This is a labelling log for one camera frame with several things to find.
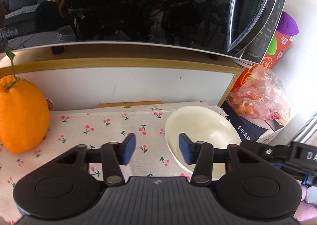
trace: screw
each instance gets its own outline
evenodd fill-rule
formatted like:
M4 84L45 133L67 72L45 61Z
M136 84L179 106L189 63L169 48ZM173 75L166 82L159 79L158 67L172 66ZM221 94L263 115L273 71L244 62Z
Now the screw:
M205 175L197 175L197 176L194 176L193 179L198 184L204 184L204 183L207 183L209 181L209 178Z
M118 184L122 181L122 178L117 176L117 175L112 175L112 176L107 177L106 181L109 184Z

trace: white bowl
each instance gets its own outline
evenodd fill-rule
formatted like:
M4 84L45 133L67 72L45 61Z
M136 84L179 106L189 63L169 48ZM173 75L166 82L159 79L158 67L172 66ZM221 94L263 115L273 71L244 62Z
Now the white bowl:
M176 162L192 173L195 164L188 165L179 148L179 134L186 135L193 141L205 141L214 148L226 149L228 144L240 144L241 140L229 121L220 114L201 107L186 106L173 112L165 125L165 139ZM212 179L217 180L225 174L224 163L214 163Z

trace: transparent plastic bag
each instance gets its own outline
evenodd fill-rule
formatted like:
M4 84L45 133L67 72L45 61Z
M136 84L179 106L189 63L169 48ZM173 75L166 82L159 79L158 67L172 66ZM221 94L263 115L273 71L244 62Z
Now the transparent plastic bag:
M291 117L282 82L272 70L261 65L253 69L245 84L229 94L228 103L242 117L286 121Z

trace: tablecloth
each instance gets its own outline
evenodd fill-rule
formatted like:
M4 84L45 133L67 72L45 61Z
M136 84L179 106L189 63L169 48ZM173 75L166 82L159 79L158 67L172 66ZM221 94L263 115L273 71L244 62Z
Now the tablecloth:
M127 166L120 166L125 179L129 176L185 176L165 141L165 122L177 108L199 105L225 116L218 106L204 102L109 107L80 111L51 111L50 126L42 142L33 150L14 155L0 144L0 215L14 224L20 218L13 200L17 181L77 144L89 149L110 141L121 142L135 133L137 146ZM93 164L89 173L102 180L101 164Z

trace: barcode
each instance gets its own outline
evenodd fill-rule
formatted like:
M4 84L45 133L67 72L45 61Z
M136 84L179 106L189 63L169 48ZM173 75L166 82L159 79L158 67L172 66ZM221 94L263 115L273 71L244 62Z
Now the barcode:
M282 41L282 44L286 44L287 43L287 38L284 38L284 40Z

